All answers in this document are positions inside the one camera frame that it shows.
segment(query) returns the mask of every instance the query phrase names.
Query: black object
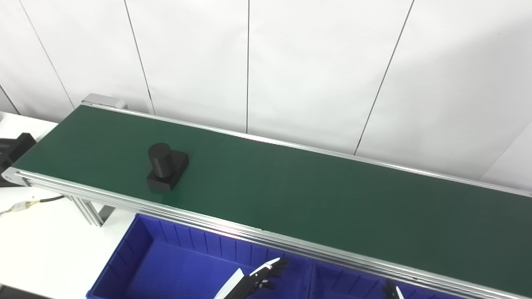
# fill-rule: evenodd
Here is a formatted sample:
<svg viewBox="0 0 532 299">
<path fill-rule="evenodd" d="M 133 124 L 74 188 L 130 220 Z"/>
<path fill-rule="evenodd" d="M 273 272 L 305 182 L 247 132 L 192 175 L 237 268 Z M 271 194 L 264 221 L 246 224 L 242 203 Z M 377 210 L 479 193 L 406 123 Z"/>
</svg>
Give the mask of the black object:
<svg viewBox="0 0 532 299">
<path fill-rule="evenodd" d="M 288 258 L 277 258 L 262 264 L 251 274 L 244 276 L 223 299 L 245 299 L 261 288 L 275 289 L 275 284 L 268 278 L 282 277 L 281 270 L 287 266 Z"/>
<path fill-rule="evenodd" d="M 17 139 L 0 138 L 0 173 L 9 168 L 37 142 L 29 133 L 22 133 Z M 20 186 L 0 177 L 0 187 Z"/>
<path fill-rule="evenodd" d="M 172 190 L 188 166 L 188 154 L 174 151 L 166 143 L 156 143 L 148 149 L 153 170 L 147 177 L 154 189 Z"/>
<path fill-rule="evenodd" d="M 11 287 L 0 287 L 0 299 L 47 299 Z"/>
<path fill-rule="evenodd" d="M 397 291 L 397 286 L 395 283 L 386 278 L 385 284 L 383 285 L 384 299 L 402 299 L 402 296 L 399 296 Z"/>
</svg>

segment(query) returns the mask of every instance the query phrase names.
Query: blue storage tray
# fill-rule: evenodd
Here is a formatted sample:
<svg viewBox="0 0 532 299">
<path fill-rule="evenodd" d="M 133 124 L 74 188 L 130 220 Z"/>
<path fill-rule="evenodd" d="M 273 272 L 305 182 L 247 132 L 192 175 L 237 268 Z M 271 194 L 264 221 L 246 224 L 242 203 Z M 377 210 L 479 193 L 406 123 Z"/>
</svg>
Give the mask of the blue storage tray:
<svg viewBox="0 0 532 299">
<path fill-rule="evenodd" d="M 87 293 L 89 299 L 213 299 L 241 268 L 245 275 L 274 258 L 289 258 L 275 290 L 250 299 L 307 299 L 312 261 L 264 246 L 137 215 Z"/>
<path fill-rule="evenodd" d="M 383 299 L 383 277 L 316 262 L 310 299 Z M 459 299 L 458 297 L 396 282 L 405 299 Z"/>
</svg>

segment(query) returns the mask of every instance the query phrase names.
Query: white wall panel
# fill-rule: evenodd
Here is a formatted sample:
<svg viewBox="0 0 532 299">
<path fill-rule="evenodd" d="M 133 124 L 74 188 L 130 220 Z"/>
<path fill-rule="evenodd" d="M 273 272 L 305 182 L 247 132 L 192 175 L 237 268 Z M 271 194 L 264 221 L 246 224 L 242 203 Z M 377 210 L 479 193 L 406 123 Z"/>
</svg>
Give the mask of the white wall panel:
<svg viewBox="0 0 532 299">
<path fill-rule="evenodd" d="M 66 91 L 89 93 L 153 112 L 123 0 L 22 0 Z"/>
<path fill-rule="evenodd" d="M 254 0 L 251 134 L 354 153 L 411 0 Z"/>
<path fill-rule="evenodd" d="M 247 0 L 127 0 L 157 115 L 244 131 Z"/>
<path fill-rule="evenodd" d="M 482 181 L 532 192 L 532 122 L 482 176 Z"/>
<path fill-rule="evenodd" d="M 18 0 L 0 1 L 0 85 L 22 115 L 59 121 L 72 111 Z"/>
<path fill-rule="evenodd" d="M 532 120 L 532 2 L 416 1 L 357 155 L 479 179 Z"/>
<path fill-rule="evenodd" d="M 0 86 L 0 111 L 19 114 Z"/>
</svg>

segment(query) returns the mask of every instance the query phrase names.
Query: black rectangular base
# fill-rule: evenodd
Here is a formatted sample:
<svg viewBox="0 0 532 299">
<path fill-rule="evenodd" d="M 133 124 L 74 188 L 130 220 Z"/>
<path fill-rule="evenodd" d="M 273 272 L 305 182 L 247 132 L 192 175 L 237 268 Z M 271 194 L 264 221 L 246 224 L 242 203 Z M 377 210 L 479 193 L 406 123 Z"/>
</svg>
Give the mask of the black rectangular base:
<svg viewBox="0 0 532 299">
<path fill-rule="evenodd" d="M 172 151 L 172 159 L 176 164 L 175 173 L 167 178 L 161 179 L 157 177 L 152 170 L 146 178 L 150 188 L 170 191 L 176 186 L 177 182 L 181 178 L 181 175 L 188 166 L 188 154 L 184 152 Z"/>
</svg>

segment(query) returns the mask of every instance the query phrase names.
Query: green conveyor belt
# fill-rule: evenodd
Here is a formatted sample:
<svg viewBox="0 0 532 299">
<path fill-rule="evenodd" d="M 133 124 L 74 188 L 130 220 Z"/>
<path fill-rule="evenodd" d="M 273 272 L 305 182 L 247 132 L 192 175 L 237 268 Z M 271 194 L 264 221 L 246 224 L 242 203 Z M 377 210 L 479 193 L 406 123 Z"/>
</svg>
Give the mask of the green conveyor belt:
<svg viewBox="0 0 532 299">
<path fill-rule="evenodd" d="M 189 154 L 152 192 L 148 148 Z M 14 167 L 532 297 L 532 198 L 80 106 Z"/>
</svg>

